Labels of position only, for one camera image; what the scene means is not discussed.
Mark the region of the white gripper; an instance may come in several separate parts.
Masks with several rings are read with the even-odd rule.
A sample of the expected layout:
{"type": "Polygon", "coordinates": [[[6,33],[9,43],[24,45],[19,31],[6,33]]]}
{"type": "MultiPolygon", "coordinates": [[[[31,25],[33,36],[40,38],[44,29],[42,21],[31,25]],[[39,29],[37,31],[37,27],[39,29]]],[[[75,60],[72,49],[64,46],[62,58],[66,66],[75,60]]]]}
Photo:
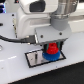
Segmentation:
{"type": "Polygon", "coordinates": [[[43,53],[46,53],[47,44],[53,42],[58,42],[58,48],[62,50],[65,39],[69,38],[71,34],[72,31],[69,24],[63,30],[58,30],[52,26],[44,26],[35,29],[35,40],[37,45],[42,46],[43,53]]]}

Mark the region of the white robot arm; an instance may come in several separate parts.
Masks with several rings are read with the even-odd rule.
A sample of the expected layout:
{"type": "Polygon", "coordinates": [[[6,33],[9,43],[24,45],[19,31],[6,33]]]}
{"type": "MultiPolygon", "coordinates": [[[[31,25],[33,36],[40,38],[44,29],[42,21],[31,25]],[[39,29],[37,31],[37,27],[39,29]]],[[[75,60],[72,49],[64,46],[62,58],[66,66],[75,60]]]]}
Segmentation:
{"type": "Polygon", "coordinates": [[[47,45],[81,32],[84,2],[80,0],[19,0],[20,8],[13,19],[17,43],[47,45]]]}

